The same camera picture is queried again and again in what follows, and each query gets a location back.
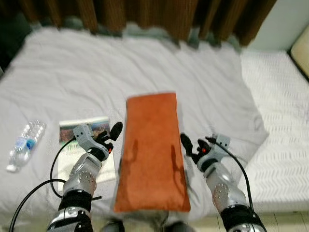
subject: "plastic bottle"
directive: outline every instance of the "plastic bottle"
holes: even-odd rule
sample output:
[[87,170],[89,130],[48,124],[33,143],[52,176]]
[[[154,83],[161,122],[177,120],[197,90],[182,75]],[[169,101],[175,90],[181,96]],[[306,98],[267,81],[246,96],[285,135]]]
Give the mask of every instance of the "plastic bottle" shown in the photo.
[[14,148],[10,152],[8,172],[19,171],[31,158],[35,145],[44,135],[46,125],[38,120],[30,121],[17,138]]

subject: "robotic hand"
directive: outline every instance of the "robotic hand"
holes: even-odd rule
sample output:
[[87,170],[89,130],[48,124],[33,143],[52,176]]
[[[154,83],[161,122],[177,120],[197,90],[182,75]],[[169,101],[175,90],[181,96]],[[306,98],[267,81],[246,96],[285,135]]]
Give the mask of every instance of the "robotic hand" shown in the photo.
[[193,145],[190,139],[182,133],[181,142],[198,169],[204,173],[207,186],[211,190],[212,202],[217,208],[227,232],[266,232],[259,216],[248,207],[244,193],[237,188],[229,171],[220,163],[227,153],[230,139],[223,135],[213,136],[208,140],[198,139],[198,154],[192,153]]
[[74,165],[68,181],[63,186],[63,197],[54,219],[49,224],[48,232],[92,232],[91,201],[97,188],[96,177],[113,149],[122,130],[122,123],[117,122],[111,129],[110,136],[104,131],[94,140],[91,128],[82,124],[73,129],[74,136],[86,153]]

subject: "brown curtain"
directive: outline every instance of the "brown curtain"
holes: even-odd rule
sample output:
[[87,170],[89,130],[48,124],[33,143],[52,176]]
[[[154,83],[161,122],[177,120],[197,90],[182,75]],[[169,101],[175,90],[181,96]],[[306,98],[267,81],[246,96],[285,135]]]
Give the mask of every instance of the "brown curtain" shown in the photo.
[[0,16],[21,10],[29,22],[50,17],[61,27],[66,16],[81,18],[96,33],[98,23],[121,31],[128,21],[141,28],[166,29],[171,36],[187,40],[190,29],[200,27],[199,37],[210,31],[220,40],[238,36],[248,45],[258,33],[276,0],[0,0]]

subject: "orange cushion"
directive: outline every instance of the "orange cushion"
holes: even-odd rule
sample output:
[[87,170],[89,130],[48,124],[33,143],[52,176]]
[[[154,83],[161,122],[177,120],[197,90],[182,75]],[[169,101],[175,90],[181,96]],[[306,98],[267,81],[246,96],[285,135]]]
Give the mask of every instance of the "orange cushion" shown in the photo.
[[124,154],[115,212],[190,211],[175,93],[127,100]]

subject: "white mattress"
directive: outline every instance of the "white mattress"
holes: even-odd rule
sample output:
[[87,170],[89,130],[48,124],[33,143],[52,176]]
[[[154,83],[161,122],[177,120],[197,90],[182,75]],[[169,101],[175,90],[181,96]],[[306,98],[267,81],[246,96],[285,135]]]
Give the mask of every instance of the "white mattress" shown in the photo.
[[[110,38],[87,32],[42,29],[29,35],[18,56],[0,81],[0,223],[7,224],[24,196],[48,179],[59,149],[59,121],[108,116],[111,124],[125,122],[126,99],[132,95],[175,91],[180,131],[197,139],[212,133],[231,137],[230,149],[245,164],[267,137],[261,115],[241,78],[240,57],[224,44],[198,50],[181,43],[145,38]],[[33,158],[18,174],[5,171],[9,150],[27,120],[47,124],[45,137]],[[123,134],[114,143],[116,170]],[[170,220],[194,220],[216,210],[202,173],[185,158],[190,213],[170,213]],[[239,168],[224,160],[233,175]],[[92,203],[94,218],[114,215],[117,183],[99,183]],[[25,204],[18,222],[51,219],[59,199],[49,186]]]
[[246,169],[255,208],[309,210],[309,82],[285,52],[244,52],[241,64],[269,131]]

